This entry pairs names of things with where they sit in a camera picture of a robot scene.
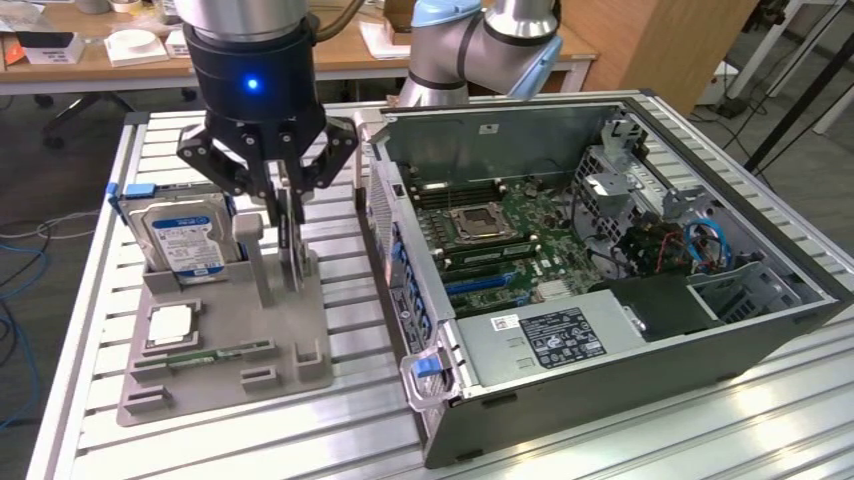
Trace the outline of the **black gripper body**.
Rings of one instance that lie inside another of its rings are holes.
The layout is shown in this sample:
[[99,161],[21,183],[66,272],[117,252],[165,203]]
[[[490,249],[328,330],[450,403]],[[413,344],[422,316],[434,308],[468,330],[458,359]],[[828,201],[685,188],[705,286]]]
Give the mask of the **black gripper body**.
[[214,39],[184,27],[205,128],[248,158],[284,160],[305,153],[325,127],[313,71],[314,21],[260,42]]

